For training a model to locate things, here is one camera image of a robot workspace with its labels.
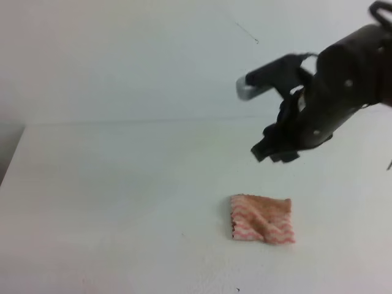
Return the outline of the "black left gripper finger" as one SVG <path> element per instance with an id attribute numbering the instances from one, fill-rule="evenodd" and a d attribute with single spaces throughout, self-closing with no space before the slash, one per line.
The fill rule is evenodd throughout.
<path id="1" fill-rule="evenodd" d="M 269 157 L 273 162 L 277 162 L 275 151 L 276 143 L 270 137 L 264 137 L 261 141 L 259 141 L 251 148 L 251 153 L 258 162 L 262 162 L 267 157 Z"/>

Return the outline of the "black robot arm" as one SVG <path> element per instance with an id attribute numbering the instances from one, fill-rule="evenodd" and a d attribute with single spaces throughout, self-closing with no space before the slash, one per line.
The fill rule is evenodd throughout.
<path id="1" fill-rule="evenodd" d="M 391 105 L 391 23 L 374 2 L 375 24 L 330 45 L 316 58 L 316 72 L 302 67 L 308 54 L 288 54 L 248 73 L 246 85 L 258 94 L 275 89 L 282 97 L 277 120 L 251 149 L 258 161 L 288 163 L 314 149 L 362 108 Z"/>

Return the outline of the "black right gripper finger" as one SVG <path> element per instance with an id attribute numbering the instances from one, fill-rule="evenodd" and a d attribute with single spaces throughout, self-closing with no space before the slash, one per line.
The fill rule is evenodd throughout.
<path id="1" fill-rule="evenodd" d="M 290 162 L 293 162 L 294 160 L 297 160 L 300 157 L 300 155 L 298 154 L 298 151 L 282 151 L 282 150 L 274 150 L 271 154 L 270 154 L 270 159 L 274 162 L 274 163 L 278 163 L 281 162 L 283 164 L 287 164 Z"/>

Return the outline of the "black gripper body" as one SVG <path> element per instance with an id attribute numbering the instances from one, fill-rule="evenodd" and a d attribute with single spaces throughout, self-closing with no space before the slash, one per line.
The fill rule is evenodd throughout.
<path id="1" fill-rule="evenodd" d="M 267 135 L 274 151 L 312 149 L 366 104 L 377 104 L 383 83 L 383 29 L 370 24 L 319 53 L 304 91 L 305 107 Z"/>

